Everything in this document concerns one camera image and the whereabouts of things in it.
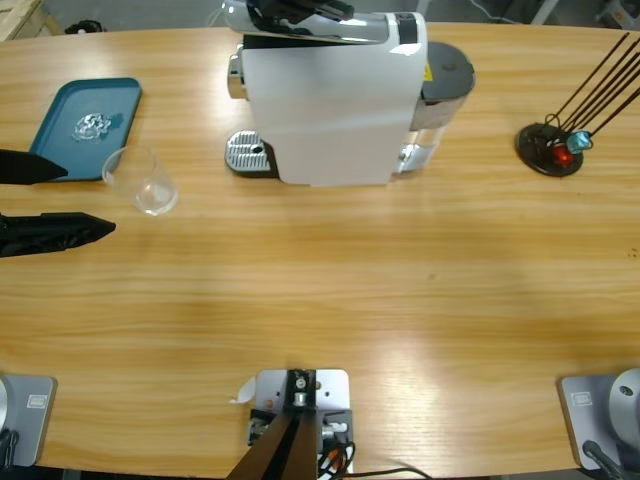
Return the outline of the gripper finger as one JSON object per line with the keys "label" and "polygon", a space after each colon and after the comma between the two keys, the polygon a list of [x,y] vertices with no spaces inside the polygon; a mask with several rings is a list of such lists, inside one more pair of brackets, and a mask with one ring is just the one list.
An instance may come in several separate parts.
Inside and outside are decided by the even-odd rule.
{"label": "gripper finger", "polygon": [[68,175],[65,168],[30,152],[2,149],[0,160],[4,185],[33,185]]}
{"label": "gripper finger", "polygon": [[286,20],[297,24],[301,21],[301,8],[295,1],[285,0],[250,0],[247,5],[262,18]]}
{"label": "gripper finger", "polygon": [[1,216],[1,257],[65,251],[114,232],[116,224],[83,212]]}
{"label": "gripper finger", "polygon": [[354,7],[345,1],[303,0],[301,5],[314,14],[331,20],[351,20],[354,16]]}

